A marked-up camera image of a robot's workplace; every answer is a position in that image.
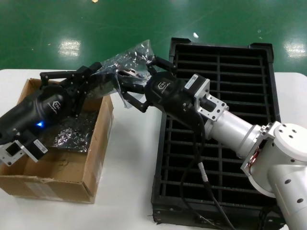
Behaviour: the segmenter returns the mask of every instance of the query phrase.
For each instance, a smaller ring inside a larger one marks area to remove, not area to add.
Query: cardboard box
[[[40,80],[29,79],[19,102],[40,84]],[[24,155],[11,167],[0,166],[0,188],[17,197],[93,204],[112,126],[113,104],[106,96],[85,101],[83,110],[99,110],[87,154],[49,149],[37,163]]]

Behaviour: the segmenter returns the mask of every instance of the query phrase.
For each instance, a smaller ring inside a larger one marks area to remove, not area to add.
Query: white logo
[[[164,82],[160,82],[160,83],[158,84],[158,88],[159,88],[160,90],[164,89],[165,84],[166,84],[165,81],[164,81]]]
[[[47,103],[47,104],[56,114],[58,114],[57,110],[59,110],[61,106],[61,104],[58,101],[53,102],[52,105],[50,103]]]
[[[164,91],[166,90],[166,88],[170,85],[171,83],[166,83],[165,81],[164,82],[160,82],[158,84],[158,89],[161,90],[161,93],[164,93]]]

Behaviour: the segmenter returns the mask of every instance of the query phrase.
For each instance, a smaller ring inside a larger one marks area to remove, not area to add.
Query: black crate
[[[177,67],[177,78],[188,81],[194,73],[209,78],[210,93],[226,102],[230,112],[247,122],[267,125],[280,121],[271,44],[216,46],[172,38],[169,60]],[[189,212],[179,195],[181,176],[193,159],[192,136],[192,131],[179,122],[162,116],[152,193],[156,222],[208,227]],[[276,200],[254,189],[240,169],[243,160],[217,141],[206,142],[203,159],[213,193],[233,225],[255,229],[261,208],[275,205]],[[184,196],[205,218],[223,225],[202,187],[197,166],[186,178]],[[274,213],[270,213],[267,220],[268,230],[279,229],[283,224]]]

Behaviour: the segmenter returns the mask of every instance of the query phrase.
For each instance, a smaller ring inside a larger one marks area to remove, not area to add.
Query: blue led light
[[[43,127],[44,126],[43,122],[39,122],[36,125],[39,126],[39,127]]]

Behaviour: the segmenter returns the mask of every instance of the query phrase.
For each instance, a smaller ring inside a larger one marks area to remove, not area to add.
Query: floor
[[[0,0],[0,21],[0,69],[77,69],[146,39],[167,58],[171,37],[185,37],[272,43],[275,71],[307,75],[305,1]]]

